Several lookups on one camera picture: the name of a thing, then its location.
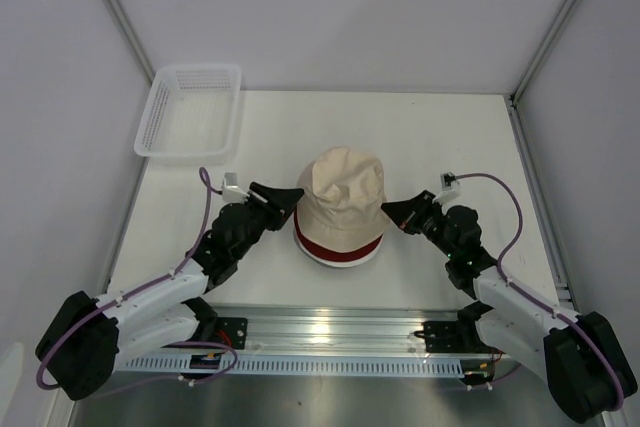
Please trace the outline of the beige bucket hat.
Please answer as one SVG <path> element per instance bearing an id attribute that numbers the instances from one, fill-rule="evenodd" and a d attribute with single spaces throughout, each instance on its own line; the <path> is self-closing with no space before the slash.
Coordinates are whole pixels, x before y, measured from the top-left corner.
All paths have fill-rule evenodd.
<path id="1" fill-rule="evenodd" d="M 378 244 L 389 226 L 384 168 L 374 154 L 332 147 L 300 174 L 304 196 L 296 207 L 296 230 L 307 245 L 341 257 Z"/>

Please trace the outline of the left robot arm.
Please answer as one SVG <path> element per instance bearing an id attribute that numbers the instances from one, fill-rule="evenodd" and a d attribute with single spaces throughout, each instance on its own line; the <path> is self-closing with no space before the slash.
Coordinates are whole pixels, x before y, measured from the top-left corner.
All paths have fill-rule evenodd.
<path id="1" fill-rule="evenodd" d="M 283 228 L 303 195 L 253 182 L 242 200 L 203 222 L 176 268 L 125 290 L 67 297 L 35 349 L 38 386 L 83 400 L 128 361 L 159 348 L 218 348 L 217 314 L 204 295 L 237 272 L 264 232 Z"/>

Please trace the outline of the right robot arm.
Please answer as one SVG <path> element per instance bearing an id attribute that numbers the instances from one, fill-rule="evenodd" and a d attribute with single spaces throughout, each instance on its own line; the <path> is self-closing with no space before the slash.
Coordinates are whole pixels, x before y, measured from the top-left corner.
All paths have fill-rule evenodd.
<path id="1" fill-rule="evenodd" d="M 597 312 L 583 315 L 552 303 L 510 275 L 481 244 L 475 210 L 444 210 L 424 191 L 382 209 L 404 233 L 422 234 L 447 258 L 455 288 L 473 302 L 459 311 L 457 342 L 477 351 L 493 347 L 534 373 L 557 406 L 584 423 L 621 408 L 638 382 L 609 321 Z"/>

